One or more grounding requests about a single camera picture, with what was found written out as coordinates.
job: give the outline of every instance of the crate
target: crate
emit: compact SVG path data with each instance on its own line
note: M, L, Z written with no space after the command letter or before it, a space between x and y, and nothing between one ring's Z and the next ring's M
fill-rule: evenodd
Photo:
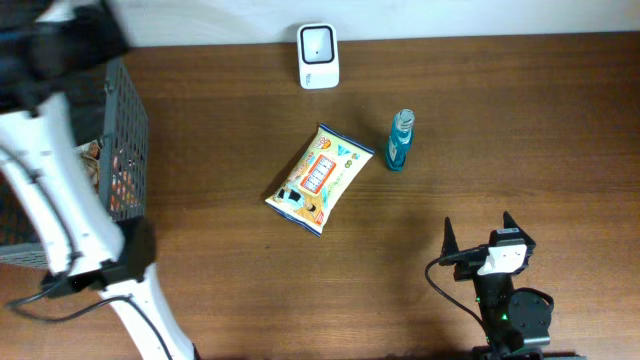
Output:
M120 59L64 85L77 144L98 140L100 202L114 221L144 215L149 119ZM40 241L9 185L0 183L0 263L46 268Z

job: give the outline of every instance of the water bottle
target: water bottle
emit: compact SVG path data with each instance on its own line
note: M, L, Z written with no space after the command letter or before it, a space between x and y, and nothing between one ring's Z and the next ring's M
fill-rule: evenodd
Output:
M407 153L413 142L413 111L404 109L393 118L391 136L387 146L387 165L391 171L402 171Z

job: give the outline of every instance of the white wall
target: white wall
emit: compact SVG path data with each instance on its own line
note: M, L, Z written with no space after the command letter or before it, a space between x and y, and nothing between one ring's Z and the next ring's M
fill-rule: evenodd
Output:
M640 0L113 0L139 46L640 30Z

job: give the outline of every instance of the cable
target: cable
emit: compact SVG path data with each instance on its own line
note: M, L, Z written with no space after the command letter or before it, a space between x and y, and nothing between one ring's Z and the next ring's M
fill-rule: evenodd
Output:
M489 336L489 331L487 329L487 326L485 325L484 321L482 321L482 319L478 315L476 315L476 313L474 313L468 307L459 303L456 299L449 296L449 294L447 294L442 289L440 289L438 285L436 285L433 282L433 280L431 280L431 277L429 276L429 270L433 267L433 265L437 264L439 261L440 261L440 258L433 260L432 262L429 263L429 265L427 265L427 268L424 270L424 276L427 278L427 282L438 292L438 294L444 296L444 298L451 301L453 305L459 307L460 309L464 310L467 314L471 315L478 322L478 324L480 324L480 326L482 327L482 331L484 331L485 336Z
M99 302L97 302L97 303L95 303L93 305L89 305L86 308L84 308L82 310L79 310L79 311L77 311L77 312L75 312L73 314L70 314L70 315L67 315L67 316L63 316L63 317L60 317L60 318L53 318L53 317L35 315L33 313L30 313L28 311L25 311L25 310L21 309L22 306L34 303L34 302L44 298L45 296L49 295L54 290L56 290L60 285L64 284L67 281L67 279L69 277L69 274L73 270L73 267L75 266L75 263L76 263L77 259L81 255L80 255L80 253L77 252L76 246L75 246L74 242L72 241L71 230L69 229L67 224L62 220L62 215L60 214L60 211L58 210L58 208L54 205L53 199L51 198L49 193L47 193L47 191L45 190L44 186L38 182L38 180L42 177L42 175L39 174L37 171L30 170L29 166L25 162L23 162L20 158L18 158L15 154L13 154L9 149L4 147L2 144L0 144L0 151L2 151L7 157L9 157L10 161L16 163L16 165L18 165L22 169L24 174L31 180L31 183L38 188L38 190L40 191L42 197L45 199L45 202L47 203L47 205L49 206L49 208L53 212L53 214L54 214L54 216L56 218L56 221L62 227L62 230L63 230L63 232L65 234L65 238L67 240L67 245L69 246L69 250L70 250L70 253L69 253L69 265L67 266L67 269L65 271L60 273L59 279L54 285L52 285L48 289L46 289L44 291L41 291L41 292L39 292L39 293L37 293L35 295L10 301L5 305L5 307L7 307L9 310L11 310L16 315L19 315L19 316L21 316L23 318L26 318L26 319L40 321L40 322L47 323L47 324L57 324L57 323L63 323L63 322L66 322L66 321L70 321L70 320L79 318L80 316L88 314L91 311L96 310L98 308L101 308L101 307L103 307L103 306L105 306L105 305L107 305L109 303L112 303L112 302L115 302L115 301L124 301L127 304L129 304L134 310L136 310L136 312L140 315L140 317L142 317L142 319L147 323L147 325L149 326L151 331L153 331L153 333L155 334L156 338L158 339L158 342L160 342L160 345L162 346L162 349L164 350L164 353L167 356L167 359L171 360L172 359L171 353L169 352L169 348L167 347L167 344L165 343L164 339L162 338L162 335L160 334L158 329L155 327L155 325L153 325L153 322L151 322L151 320L149 319L149 317L147 317L147 315L144 313L144 311L142 311L142 309L140 309L140 307L136 303L133 302L133 300L131 299L130 296L114 296L112 298L99 301Z

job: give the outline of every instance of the plastic package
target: plastic package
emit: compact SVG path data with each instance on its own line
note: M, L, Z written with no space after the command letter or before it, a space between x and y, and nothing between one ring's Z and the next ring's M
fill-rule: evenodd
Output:
M322 124L287 180L265 201L320 236L331 209L374 151Z

